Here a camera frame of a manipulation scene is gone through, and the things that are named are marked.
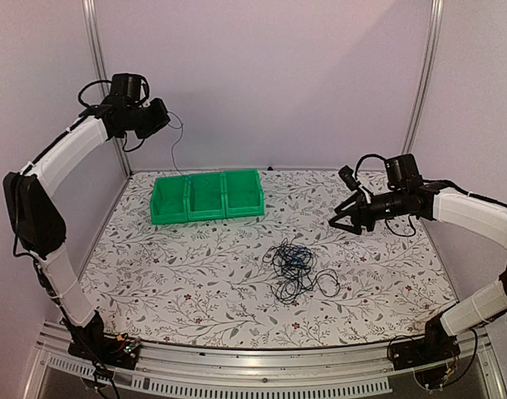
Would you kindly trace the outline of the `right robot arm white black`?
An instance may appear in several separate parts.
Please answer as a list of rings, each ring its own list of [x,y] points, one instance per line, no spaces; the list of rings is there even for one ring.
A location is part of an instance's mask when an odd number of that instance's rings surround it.
[[[378,220],[412,215],[466,229],[507,250],[507,204],[464,190],[450,180],[426,180],[411,154],[383,161],[388,191],[374,195],[357,178],[357,169],[342,167],[338,174],[352,195],[334,210],[328,221],[335,229],[352,234],[371,232]],[[423,362],[435,362],[448,351],[448,338],[489,322],[507,311],[507,264],[497,281],[428,322],[431,332],[417,345]]]

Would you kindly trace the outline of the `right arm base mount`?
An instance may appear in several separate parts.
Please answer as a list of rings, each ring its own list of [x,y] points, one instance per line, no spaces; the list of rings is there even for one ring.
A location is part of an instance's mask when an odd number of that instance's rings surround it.
[[[396,338],[389,343],[386,355],[396,371],[451,361],[449,366],[443,363],[439,367],[416,373],[416,382],[427,390],[443,388],[456,370],[460,346],[455,336],[445,332],[440,314],[426,322],[423,338],[410,337],[407,341],[395,341]]]

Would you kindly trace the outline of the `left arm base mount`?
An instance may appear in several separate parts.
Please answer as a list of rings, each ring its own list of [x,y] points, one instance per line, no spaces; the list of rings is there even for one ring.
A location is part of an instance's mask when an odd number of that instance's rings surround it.
[[[112,336],[105,334],[99,313],[84,327],[74,325],[67,318],[63,325],[71,334],[68,353],[104,366],[134,370],[140,355],[140,340],[127,333]]]

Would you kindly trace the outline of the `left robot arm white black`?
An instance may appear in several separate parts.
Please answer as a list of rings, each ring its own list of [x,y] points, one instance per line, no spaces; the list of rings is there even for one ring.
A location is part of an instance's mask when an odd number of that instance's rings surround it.
[[[146,140],[170,121],[165,103],[150,95],[147,79],[119,73],[107,80],[109,92],[98,105],[79,100],[83,110],[34,160],[2,181],[13,232],[12,254],[32,259],[39,281],[60,308],[67,326],[83,330],[78,345],[94,361],[111,354],[97,332],[103,325],[82,292],[66,249],[66,223],[54,205],[61,182],[96,148],[132,131]]]

